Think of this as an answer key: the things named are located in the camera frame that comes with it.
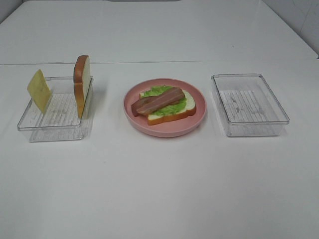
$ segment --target bacon strip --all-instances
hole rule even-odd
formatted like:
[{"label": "bacon strip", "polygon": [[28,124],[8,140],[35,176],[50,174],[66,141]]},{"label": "bacon strip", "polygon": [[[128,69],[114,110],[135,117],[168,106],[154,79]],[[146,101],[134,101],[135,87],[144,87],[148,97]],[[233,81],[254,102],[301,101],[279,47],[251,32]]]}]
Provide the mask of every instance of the bacon strip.
[{"label": "bacon strip", "polygon": [[144,104],[142,107],[137,109],[137,113],[140,115],[147,116],[154,111],[157,111],[165,106],[170,105],[175,101],[179,101],[184,98],[184,92],[178,87],[172,87],[169,90],[165,91],[158,97],[152,99],[147,104]]},{"label": "bacon strip", "polygon": [[135,101],[132,105],[131,105],[131,109],[132,109],[132,113],[134,116],[138,116],[139,113],[137,112],[137,109],[142,107],[143,105],[149,103],[152,99],[156,98],[157,96],[146,96],[143,97],[137,101]]}]

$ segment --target pink plate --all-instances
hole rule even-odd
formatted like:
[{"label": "pink plate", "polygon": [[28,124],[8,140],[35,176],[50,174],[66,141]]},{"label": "pink plate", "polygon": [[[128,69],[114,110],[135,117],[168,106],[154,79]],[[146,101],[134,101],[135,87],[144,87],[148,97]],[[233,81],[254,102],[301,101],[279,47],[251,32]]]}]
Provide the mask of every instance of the pink plate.
[{"label": "pink plate", "polygon": [[[177,86],[188,91],[195,100],[196,113],[193,116],[188,116],[181,120],[179,119],[156,125],[148,125],[145,116],[135,117],[132,114],[131,105],[139,99],[140,92],[147,91],[151,86],[156,85]],[[175,79],[160,78],[141,82],[131,88],[124,97],[124,110],[130,123],[139,131],[156,137],[176,137],[191,132],[203,120],[206,109],[206,100],[196,87],[184,81]]]}]

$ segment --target cheese slice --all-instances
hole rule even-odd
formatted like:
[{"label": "cheese slice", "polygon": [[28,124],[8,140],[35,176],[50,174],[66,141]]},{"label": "cheese slice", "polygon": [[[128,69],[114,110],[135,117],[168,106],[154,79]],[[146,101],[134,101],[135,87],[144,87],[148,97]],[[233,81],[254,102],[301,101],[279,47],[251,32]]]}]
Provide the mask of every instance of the cheese slice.
[{"label": "cheese slice", "polygon": [[37,70],[37,72],[34,74],[31,81],[29,82],[27,90],[36,106],[44,114],[46,104],[48,103],[51,96],[51,91],[45,81],[41,70]]}]

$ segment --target open-faced sandwich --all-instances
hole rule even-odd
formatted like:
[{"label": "open-faced sandwich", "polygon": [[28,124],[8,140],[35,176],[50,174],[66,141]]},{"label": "open-faced sandwich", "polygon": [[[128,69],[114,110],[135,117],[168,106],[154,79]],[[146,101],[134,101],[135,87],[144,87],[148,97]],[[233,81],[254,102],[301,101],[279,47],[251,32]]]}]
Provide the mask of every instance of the open-faced sandwich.
[{"label": "open-faced sandwich", "polygon": [[154,125],[192,116],[196,113],[196,104],[188,91],[164,85],[141,92],[131,109],[134,116],[146,116],[148,125]]}]

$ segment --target clear plastic container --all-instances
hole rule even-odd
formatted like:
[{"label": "clear plastic container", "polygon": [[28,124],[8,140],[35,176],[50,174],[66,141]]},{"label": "clear plastic container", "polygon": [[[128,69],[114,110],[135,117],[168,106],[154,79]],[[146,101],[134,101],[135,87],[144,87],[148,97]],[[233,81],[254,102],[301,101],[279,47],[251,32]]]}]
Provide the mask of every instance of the clear plastic container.
[{"label": "clear plastic container", "polygon": [[212,80],[227,136],[276,136],[289,124],[262,75],[214,75]]},{"label": "clear plastic container", "polygon": [[31,99],[17,130],[21,131],[29,142],[82,139],[89,133],[93,121],[89,115],[93,77],[91,76],[81,118],[78,118],[77,114],[73,77],[47,77],[45,80],[52,91],[45,114]]}]

